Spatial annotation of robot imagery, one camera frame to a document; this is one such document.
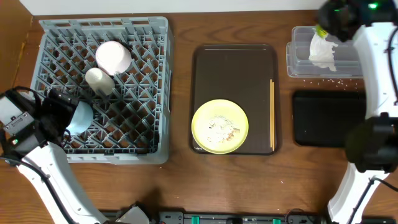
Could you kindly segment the yellow orange snack wrapper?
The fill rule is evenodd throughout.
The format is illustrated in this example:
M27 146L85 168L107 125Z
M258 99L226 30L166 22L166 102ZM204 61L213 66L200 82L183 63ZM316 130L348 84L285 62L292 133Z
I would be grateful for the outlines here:
M328 36L328 32L326 30L324 30L321 26L317 25L315 27L315 33L317 36L319 36L322 39L327 38Z

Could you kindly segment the light blue bowl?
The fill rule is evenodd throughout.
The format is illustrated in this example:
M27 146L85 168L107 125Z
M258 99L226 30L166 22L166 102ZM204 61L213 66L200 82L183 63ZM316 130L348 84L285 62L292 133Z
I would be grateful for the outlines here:
M67 130L71 135L80 135L84 133L91 125L94 118L94 112L88 103L80 101L72 116Z

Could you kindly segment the white napkin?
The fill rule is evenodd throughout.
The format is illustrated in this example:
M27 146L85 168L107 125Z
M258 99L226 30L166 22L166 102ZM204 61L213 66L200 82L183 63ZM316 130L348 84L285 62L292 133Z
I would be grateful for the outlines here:
M310 43L308 59L317 67L329 68L330 71L335 72L334 48L337 46L338 44L329 42L318 34L314 34Z

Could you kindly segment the white cup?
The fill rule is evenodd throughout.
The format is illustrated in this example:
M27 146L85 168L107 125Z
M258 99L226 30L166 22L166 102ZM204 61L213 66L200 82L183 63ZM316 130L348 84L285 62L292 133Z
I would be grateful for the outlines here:
M85 73L85 80L95 93L110 95L115 87L113 79L100 68L91 68Z

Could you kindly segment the pink bowl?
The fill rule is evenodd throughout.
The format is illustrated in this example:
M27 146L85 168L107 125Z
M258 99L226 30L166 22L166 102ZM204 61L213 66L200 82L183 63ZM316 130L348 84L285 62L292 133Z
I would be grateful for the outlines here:
M110 76L127 71L131 64L130 51L116 41L102 43L95 53L98 67Z

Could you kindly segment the yellow plate with rice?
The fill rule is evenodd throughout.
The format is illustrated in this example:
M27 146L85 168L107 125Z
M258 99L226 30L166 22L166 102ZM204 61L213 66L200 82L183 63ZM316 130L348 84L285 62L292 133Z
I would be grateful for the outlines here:
M238 104L224 99L211 100L194 113L191 131L193 139L204 151L228 154L245 142L249 121Z

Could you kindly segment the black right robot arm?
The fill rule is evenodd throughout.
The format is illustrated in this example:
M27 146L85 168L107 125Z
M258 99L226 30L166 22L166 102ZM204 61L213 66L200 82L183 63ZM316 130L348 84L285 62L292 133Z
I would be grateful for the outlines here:
M330 0L318 11L322 30L352 41L366 90L364 122L345 143L348 166L328 202L329 223L361 223L380 184L397 169L397 6L393 0Z

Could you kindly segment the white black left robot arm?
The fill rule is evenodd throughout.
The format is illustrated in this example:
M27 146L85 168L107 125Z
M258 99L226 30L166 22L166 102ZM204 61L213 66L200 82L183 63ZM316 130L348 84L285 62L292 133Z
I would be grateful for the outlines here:
M51 89L45 97L23 86L1 94L1 159L33 185L55 223L108 223L78 183L64 147L85 132L93 110Z

